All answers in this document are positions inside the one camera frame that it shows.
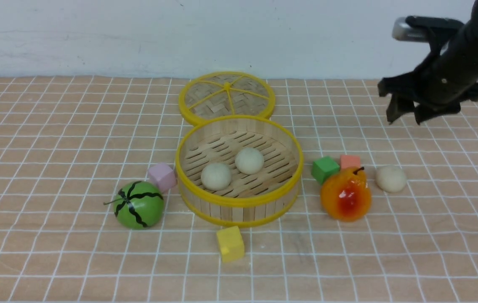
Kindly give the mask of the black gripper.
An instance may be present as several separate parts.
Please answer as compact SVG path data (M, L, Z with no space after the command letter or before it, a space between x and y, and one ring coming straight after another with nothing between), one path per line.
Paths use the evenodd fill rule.
M418 125L445 115L460 113L460 104L478 101L478 0L470 20L464 23L443 53L430 50L413 71L384 77L379 96L391 95L386 110L391 125L414 113Z

